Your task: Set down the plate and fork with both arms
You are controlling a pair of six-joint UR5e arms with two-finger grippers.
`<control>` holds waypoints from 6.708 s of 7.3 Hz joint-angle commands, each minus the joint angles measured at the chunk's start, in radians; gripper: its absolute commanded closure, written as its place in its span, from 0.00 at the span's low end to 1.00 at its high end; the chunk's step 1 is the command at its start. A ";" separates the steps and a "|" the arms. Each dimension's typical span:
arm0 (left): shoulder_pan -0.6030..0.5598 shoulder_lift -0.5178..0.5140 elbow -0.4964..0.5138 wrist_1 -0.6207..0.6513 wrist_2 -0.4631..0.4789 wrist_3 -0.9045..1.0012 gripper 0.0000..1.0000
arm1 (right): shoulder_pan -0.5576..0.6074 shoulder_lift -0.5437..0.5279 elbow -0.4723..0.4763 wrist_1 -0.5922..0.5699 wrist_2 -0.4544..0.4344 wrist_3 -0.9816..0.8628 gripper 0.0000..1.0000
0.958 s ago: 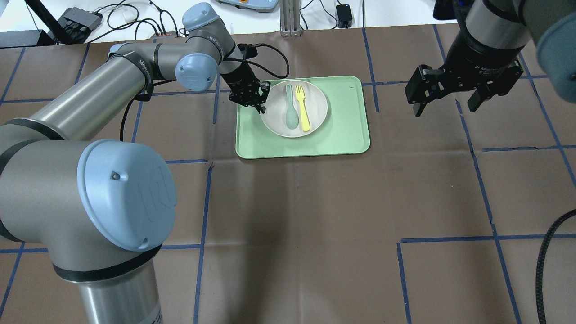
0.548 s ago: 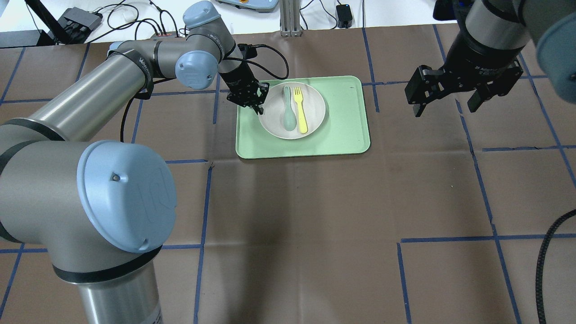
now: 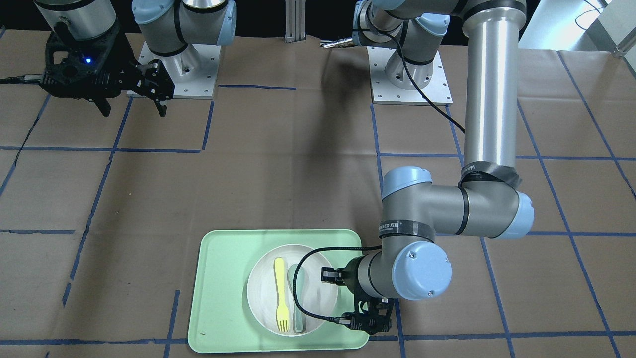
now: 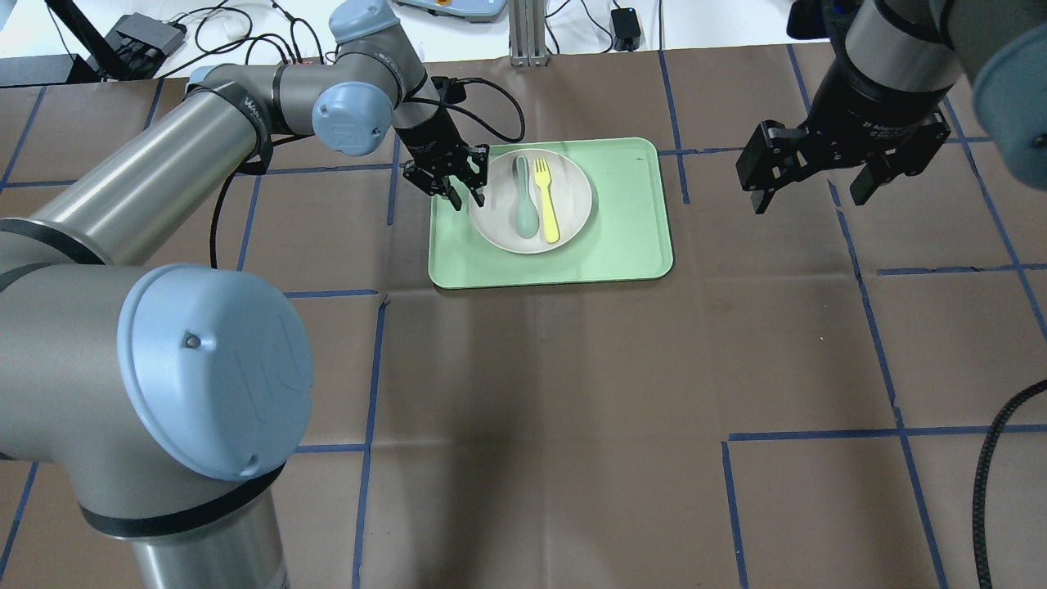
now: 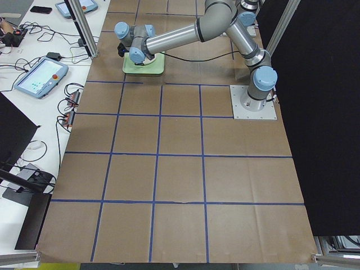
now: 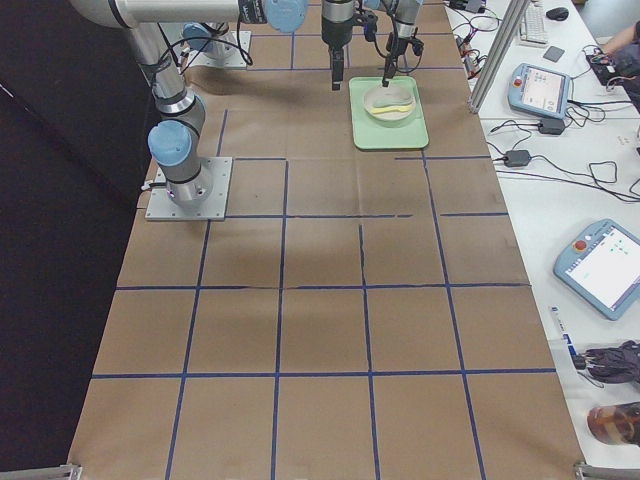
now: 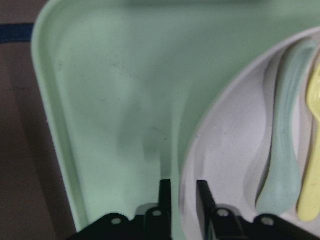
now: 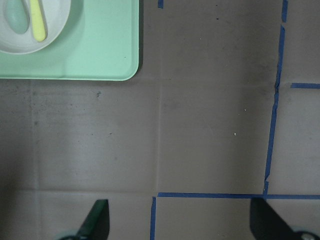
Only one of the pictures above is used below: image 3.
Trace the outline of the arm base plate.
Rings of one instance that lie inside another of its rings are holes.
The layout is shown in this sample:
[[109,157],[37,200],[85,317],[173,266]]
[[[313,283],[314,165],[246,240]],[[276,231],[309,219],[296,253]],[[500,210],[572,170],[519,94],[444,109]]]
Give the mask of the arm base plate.
[[[409,81],[403,67],[398,67],[396,60],[391,60],[396,52],[394,49],[368,47],[367,52],[374,104],[428,105]],[[435,105],[453,103],[439,52],[425,70],[418,70],[411,64],[408,67],[415,71],[413,78],[418,87]]]
[[146,64],[161,60],[175,84],[174,99],[213,99],[222,49],[216,45],[190,44],[181,54],[160,57],[144,43],[139,61]]

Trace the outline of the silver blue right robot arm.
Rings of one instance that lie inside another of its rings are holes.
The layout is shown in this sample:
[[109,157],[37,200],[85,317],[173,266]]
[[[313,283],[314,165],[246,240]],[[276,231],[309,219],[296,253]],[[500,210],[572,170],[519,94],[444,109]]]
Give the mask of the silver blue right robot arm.
[[160,116],[175,86],[204,72],[196,45],[227,46],[236,31],[233,0],[134,0],[152,57],[138,60],[109,0],[37,0],[52,28],[39,86],[58,98],[84,99],[102,115],[124,90],[152,100]]

